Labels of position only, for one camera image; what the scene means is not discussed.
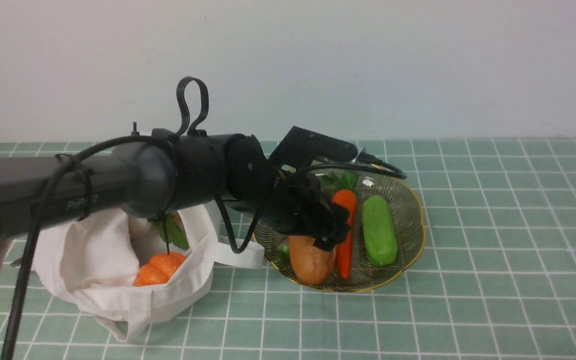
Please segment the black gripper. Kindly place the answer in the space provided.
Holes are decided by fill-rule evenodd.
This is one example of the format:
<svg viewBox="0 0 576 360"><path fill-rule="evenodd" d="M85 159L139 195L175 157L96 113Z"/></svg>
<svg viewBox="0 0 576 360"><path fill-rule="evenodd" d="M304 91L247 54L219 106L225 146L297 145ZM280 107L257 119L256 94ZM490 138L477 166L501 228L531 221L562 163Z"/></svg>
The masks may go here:
<svg viewBox="0 0 576 360"><path fill-rule="evenodd" d="M314 174L299 173L277 180L263 196L247 235L262 224L282 235L311 237L316 248L331 252L350 233L349 218L349 210L324 194Z"/></svg>

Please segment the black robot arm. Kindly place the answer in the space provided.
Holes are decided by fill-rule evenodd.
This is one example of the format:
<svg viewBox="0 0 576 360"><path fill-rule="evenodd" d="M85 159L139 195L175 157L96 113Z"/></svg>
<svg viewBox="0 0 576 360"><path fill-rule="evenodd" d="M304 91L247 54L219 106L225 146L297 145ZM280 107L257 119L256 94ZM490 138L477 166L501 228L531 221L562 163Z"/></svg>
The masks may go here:
<svg viewBox="0 0 576 360"><path fill-rule="evenodd" d="M227 208L248 217L262 210L259 221L281 234L327 238L325 249L345 238L348 213L327 203L316 176L291 177L282 167L300 170L319 159L348 163L358 155L354 144L293 127L269 158L256 137L244 134L181 136L175 146L188 158L141 141L83 161L68 155L0 157L0 266L9 241L31 228L61 166L69 169L48 201L44 228L115 207L151 218L214 201L218 193Z"/></svg>

